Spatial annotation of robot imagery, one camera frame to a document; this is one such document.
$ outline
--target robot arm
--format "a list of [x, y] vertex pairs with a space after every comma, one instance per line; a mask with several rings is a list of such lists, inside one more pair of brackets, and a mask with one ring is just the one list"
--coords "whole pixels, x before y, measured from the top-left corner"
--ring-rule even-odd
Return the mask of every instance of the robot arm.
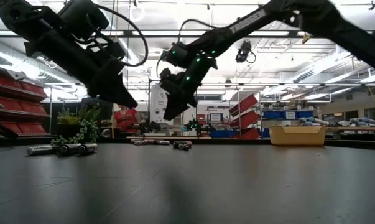
[[273, 21], [330, 39], [375, 68], [375, 36], [344, 20], [329, 0], [271, 0], [227, 27], [210, 30], [188, 45], [172, 46], [167, 61], [186, 70], [173, 75], [166, 68], [160, 74], [160, 85], [169, 93], [164, 119], [173, 119], [187, 104], [196, 107], [193, 95], [209, 69], [217, 68], [215, 58]]
[[[32, 6], [25, 0], [0, 0], [0, 18], [9, 30], [28, 41], [24, 43], [27, 56], [43, 54], [53, 60], [83, 82], [93, 98], [99, 95], [106, 101], [136, 107], [120, 75], [125, 65], [132, 65], [121, 61], [125, 52], [119, 42], [101, 34], [109, 22], [100, 9], [109, 10], [91, 0], [71, 0], [56, 14], [47, 6]], [[106, 43], [100, 44], [97, 38]]]

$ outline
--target ceiling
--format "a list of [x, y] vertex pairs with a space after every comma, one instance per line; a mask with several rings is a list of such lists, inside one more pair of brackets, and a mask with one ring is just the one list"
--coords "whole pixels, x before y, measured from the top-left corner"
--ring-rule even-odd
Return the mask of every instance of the ceiling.
[[[46, 5], [58, 12], [64, 5], [64, 1], [58, 0], [27, 0], [33, 5]], [[138, 1], [137, 7], [134, 1], [111, 0], [98, 1], [98, 4], [130, 17], [132, 21], [142, 30], [178, 30], [185, 19], [199, 19], [213, 26], [223, 27], [233, 23], [238, 17], [243, 17], [257, 9], [257, 4], [265, 4], [268, 1], [248, 1], [248, 0], [161, 0], [161, 1]], [[369, 10], [371, 1], [368, 0], [333, 0], [341, 14], [352, 23], [365, 30], [375, 30], [375, 8]], [[132, 27], [122, 19], [113, 18], [113, 29], [128, 30]], [[5, 26], [0, 20], [0, 30], [5, 30]], [[206, 27], [188, 23], [184, 29], [207, 29]], [[262, 28], [263, 30], [291, 30], [281, 22], [273, 22]], [[182, 41], [189, 43], [195, 39], [184, 38]], [[256, 54], [256, 61], [253, 64], [236, 63], [235, 57], [237, 51], [244, 40], [249, 40], [252, 45], [252, 51]], [[10, 49], [24, 54], [25, 40], [21, 38], [0, 38], [0, 43], [8, 46]], [[144, 55], [144, 46], [142, 40], [138, 38], [123, 39], [126, 47], [130, 49], [131, 60], [140, 60]], [[176, 38], [148, 38], [149, 58], [140, 69], [130, 69], [127, 71], [129, 82], [147, 81], [147, 69], [151, 68], [152, 77], [156, 77], [155, 66], [157, 59], [163, 49], [169, 49]], [[224, 82], [226, 78], [232, 79], [232, 82], [239, 83], [274, 83], [287, 82], [291, 77], [296, 77], [298, 72], [308, 68], [308, 66], [319, 63], [323, 57], [335, 53], [335, 44], [326, 39], [310, 39], [305, 44], [302, 39], [284, 38], [248, 38], [241, 39], [234, 43], [223, 55], [217, 58], [219, 69], [211, 69], [204, 79], [204, 82]], [[319, 72], [317, 79], [312, 82], [325, 82], [327, 78], [333, 78], [353, 70], [352, 64], [359, 62], [350, 59], [341, 60], [323, 71]], [[169, 67], [165, 62], [160, 63], [159, 71]], [[57, 67], [52, 73], [65, 73], [64, 70]], [[73, 78], [63, 77], [70, 82], [75, 82]]]

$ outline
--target black table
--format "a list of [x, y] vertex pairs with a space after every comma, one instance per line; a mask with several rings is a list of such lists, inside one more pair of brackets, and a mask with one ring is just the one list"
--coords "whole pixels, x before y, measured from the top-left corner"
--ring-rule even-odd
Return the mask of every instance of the black table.
[[0, 148], [0, 223], [375, 223], [375, 151], [100, 144]]

